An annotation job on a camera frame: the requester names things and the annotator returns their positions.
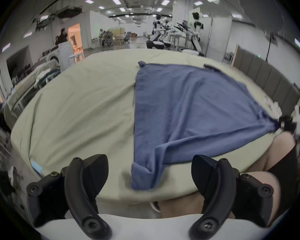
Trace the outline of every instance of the person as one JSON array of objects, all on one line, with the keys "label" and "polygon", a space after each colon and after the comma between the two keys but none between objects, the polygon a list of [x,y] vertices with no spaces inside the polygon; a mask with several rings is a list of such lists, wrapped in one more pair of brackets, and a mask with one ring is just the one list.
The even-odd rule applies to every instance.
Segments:
[{"label": "person", "polygon": [[65,29],[64,28],[61,29],[61,34],[59,35],[59,38],[58,38],[58,44],[67,42],[68,41],[67,36],[68,36],[68,34],[66,33]]},{"label": "person", "polygon": [[[273,187],[272,212],[268,226],[295,202],[298,190],[300,190],[298,186],[299,166],[296,142],[292,134],[286,131],[278,135],[262,157],[245,171],[261,183]],[[204,197],[199,192],[195,192],[179,198],[156,202],[154,205],[159,208],[162,218],[200,214],[204,205]]]}]

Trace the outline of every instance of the doorway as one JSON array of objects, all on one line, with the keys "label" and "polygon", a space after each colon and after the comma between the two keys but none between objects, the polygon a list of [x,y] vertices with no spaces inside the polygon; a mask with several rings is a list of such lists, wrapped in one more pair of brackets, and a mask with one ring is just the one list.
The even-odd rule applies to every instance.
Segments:
[{"label": "doorway", "polygon": [[74,54],[83,53],[80,23],[75,24],[68,28],[69,41],[72,44],[72,49]]}]

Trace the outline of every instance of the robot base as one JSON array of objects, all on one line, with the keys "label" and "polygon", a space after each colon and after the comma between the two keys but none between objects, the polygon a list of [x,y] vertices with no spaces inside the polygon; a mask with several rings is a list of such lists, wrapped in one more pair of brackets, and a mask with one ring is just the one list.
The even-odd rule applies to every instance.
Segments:
[{"label": "robot base", "polygon": [[152,49],[154,47],[156,49],[163,50],[163,48],[164,48],[164,43],[158,42],[158,41],[153,41],[153,42],[147,41],[146,45],[147,45],[148,49]]}]

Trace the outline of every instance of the knee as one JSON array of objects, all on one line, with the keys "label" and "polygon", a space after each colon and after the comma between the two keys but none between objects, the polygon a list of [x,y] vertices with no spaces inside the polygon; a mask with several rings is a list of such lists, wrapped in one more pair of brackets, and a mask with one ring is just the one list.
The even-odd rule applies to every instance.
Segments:
[{"label": "knee", "polygon": [[290,132],[284,131],[283,133],[278,135],[273,140],[272,145],[277,146],[277,147],[281,147],[281,148],[284,148],[284,149],[289,149],[289,151],[290,151],[296,145],[296,142],[293,138],[293,135]]}]

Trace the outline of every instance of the white robot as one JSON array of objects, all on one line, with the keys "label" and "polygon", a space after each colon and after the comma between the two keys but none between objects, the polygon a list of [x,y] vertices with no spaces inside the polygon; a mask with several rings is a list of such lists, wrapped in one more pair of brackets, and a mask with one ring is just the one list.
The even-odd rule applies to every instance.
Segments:
[{"label": "white robot", "polygon": [[200,14],[198,12],[193,12],[192,13],[193,18],[196,20],[194,22],[194,28],[193,30],[189,25],[186,20],[182,21],[182,24],[178,23],[179,26],[175,26],[177,29],[180,31],[184,32],[186,34],[186,40],[190,41],[193,45],[194,49],[188,49],[188,48],[183,48],[180,49],[182,53],[191,53],[191,54],[196,54],[200,56],[204,56],[204,54],[201,53],[202,49],[199,44],[200,42],[200,30],[204,28],[204,25],[199,21],[200,19]]},{"label": "white robot", "polygon": [[165,35],[167,29],[161,23],[160,19],[161,15],[157,14],[156,19],[153,21],[152,37],[149,41],[146,42],[148,49],[156,48],[162,50],[166,47],[171,46],[170,42],[163,41],[163,39],[161,38],[161,36]]}]

